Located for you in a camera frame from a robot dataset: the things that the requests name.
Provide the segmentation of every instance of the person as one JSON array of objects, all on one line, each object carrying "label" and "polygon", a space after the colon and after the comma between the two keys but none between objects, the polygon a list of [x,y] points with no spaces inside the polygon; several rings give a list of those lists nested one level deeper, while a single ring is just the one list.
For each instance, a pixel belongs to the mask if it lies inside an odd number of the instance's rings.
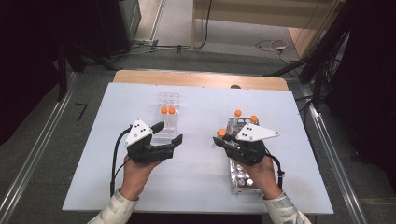
[{"label": "person", "polygon": [[[139,195],[149,180],[151,171],[161,162],[137,164],[125,157],[124,177],[121,187],[111,197],[107,207],[88,224],[124,224],[128,221]],[[264,157],[262,161],[245,168],[255,186],[262,191],[263,202],[275,224],[310,224],[309,219],[289,199],[276,183],[273,161]]]}]

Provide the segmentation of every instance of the orange cap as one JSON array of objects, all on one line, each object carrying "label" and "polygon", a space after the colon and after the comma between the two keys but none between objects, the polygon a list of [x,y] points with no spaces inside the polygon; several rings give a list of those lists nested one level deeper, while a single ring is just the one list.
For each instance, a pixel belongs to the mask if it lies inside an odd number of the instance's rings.
[{"label": "orange cap", "polygon": [[174,107],[169,107],[169,114],[175,114],[176,110]]},{"label": "orange cap", "polygon": [[250,117],[250,122],[252,122],[252,123],[256,123],[257,120],[258,120],[258,118],[257,118],[257,116],[255,116],[255,115],[252,115],[252,116]]},{"label": "orange cap", "polygon": [[225,129],[219,129],[218,130],[218,138],[222,138],[225,136],[227,132],[225,131]]},{"label": "orange cap", "polygon": [[241,117],[242,111],[237,109],[237,110],[235,110],[235,112],[233,114],[236,115],[237,117]]},{"label": "orange cap", "polygon": [[161,113],[162,114],[168,113],[168,108],[166,108],[165,106],[161,107]]}]

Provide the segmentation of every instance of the sleeve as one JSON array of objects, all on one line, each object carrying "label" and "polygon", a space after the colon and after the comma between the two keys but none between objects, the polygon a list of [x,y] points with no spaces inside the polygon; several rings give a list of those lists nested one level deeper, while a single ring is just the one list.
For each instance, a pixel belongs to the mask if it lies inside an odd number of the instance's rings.
[{"label": "sleeve", "polygon": [[311,221],[297,210],[285,192],[273,200],[264,199],[264,203],[275,224],[311,224]]},{"label": "sleeve", "polygon": [[117,189],[107,207],[88,224],[124,224],[128,221],[138,201],[129,201]]}]

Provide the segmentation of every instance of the floor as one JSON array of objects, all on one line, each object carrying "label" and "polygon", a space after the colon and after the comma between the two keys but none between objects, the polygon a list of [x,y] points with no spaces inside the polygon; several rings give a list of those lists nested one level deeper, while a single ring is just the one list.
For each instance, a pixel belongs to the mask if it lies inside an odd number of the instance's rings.
[{"label": "floor", "polygon": [[[142,21],[136,39],[148,42],[158,39],[159,45],[189,45],[191,43],[191,19],[189,19],[191,1],[140,2],[143,17],[147,20]],[[153,29],[151,24],[155,23],[157,27]],[[202,40],[204,29],[201,28],[201,24],[205,27],[205,21],[196,21],[196,45],[199,45]],[[281,59],[269,49],[271,41],[268,43],[267,40],[282,40],[274,43],[280,45],[289,43],[288,47],[278,55]],[[199,52],[183,51],[175,54],[173,49],[169,49],[147,54],[145,53],[147,51],[146,48],[133,49],[126,55],[115,57],[111,62],[126,69],[210,71],[261,76],[285,66],[287,63],[283,60],[287,62],[299,60],[285,28],[219,21],[209,23],[208,39]],[[113,71],[108,71],[90,60],[87,60],[87,64],[89,66],[84,74],[76,74],[75,88],[70,94],[69,101],[65,102],[61,118],[56,120],[56,128],[51,131],[50,138],[41,151],[39,162],[30,171],[31,177],[26,186],[23,186],[25,189],[21,198],[15,207],[11,208],[13,213],[7,217],[8,223],[84,223],[96,215],[96,212],[62,211],[65,194],[106,90],[106,84],[114,77]],[[296,69],[282,76],[288,81],[289,88],[296,99],[306,96],[304,92],[306,87],[302,87],[297,80],[300,71],[301,69]],[[45,129],[53,108],[58,106],[56,98],[57,88],[54,88],[26,118],[14,136],[0,146],[1,195],[9,192],[10,184],[18,175],[29,153],[35,149],[35,141],[41,137],[40,133]],[[299,108],[303,108],[305,103],[305,100],[296,100]],[[81,114],[81,104],[88,106],[82,118],[77,120]],[[306,113],[304,111],[301,113],[302,120],[311,138],[312,148],[318,158],[318,167],[334,209],[334,215],[311,216],[312,222],[390,223],[396,212],[395,194],[384,173],[372,164],[351,159],[354,149],[349,141],[353,133],[341,120],[332,116],[325,104],[321,105],[321,108],[321,116],[325,121],[327,132],[360,202],[365,221],[356,221],[351,217],[345,197],[340,191],[339,181],[334,175],[334,169],[328,159],[325,146],[322,144],[322,136],[318,134],[315,120],[307,110]],[[144,218],[148,217],[136,215],[135,221],[145,223]],[[165,220],[159,217],[155,222],[161,223]],[[168,220],[180,221],[183,218]],[[235,223],[241,221],[236,217],[233,220]],[[250,220],[252,223],[260,222],[256,217],[251,217]],[[271,223],[269,217],[262,216],[262,223]]]}]

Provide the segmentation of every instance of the hand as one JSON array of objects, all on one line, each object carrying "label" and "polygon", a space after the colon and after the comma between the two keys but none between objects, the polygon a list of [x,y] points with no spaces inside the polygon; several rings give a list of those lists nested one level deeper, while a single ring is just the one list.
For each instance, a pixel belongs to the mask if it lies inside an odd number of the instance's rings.
[{"label": "hand", "polygon": [[128,155],[125,156],[124,161],[126,161],[126,163],[124,165],[124,178],[120,188],[120,194],[128,200],[137,201],[149,180],[151,171],[159,165],[161,161],[139,164],[133,160],[129,160]]},{"label": "hand", "polygon": [[282,193],[282,190],[276,183],[273,160],[264,157],[258,164],[246,166],[238,161],[253,180],[254,185],[259,188],[267,200],[274,199]]}]

